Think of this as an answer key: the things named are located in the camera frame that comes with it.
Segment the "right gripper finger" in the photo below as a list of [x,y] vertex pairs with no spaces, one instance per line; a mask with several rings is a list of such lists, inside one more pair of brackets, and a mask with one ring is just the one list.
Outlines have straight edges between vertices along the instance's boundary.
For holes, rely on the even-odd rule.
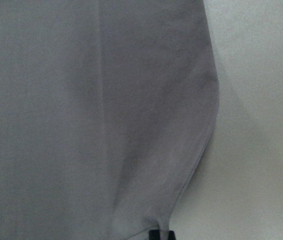
[[175,232],[172,230],[152,229],[148,231],[149,240],[176,240]]

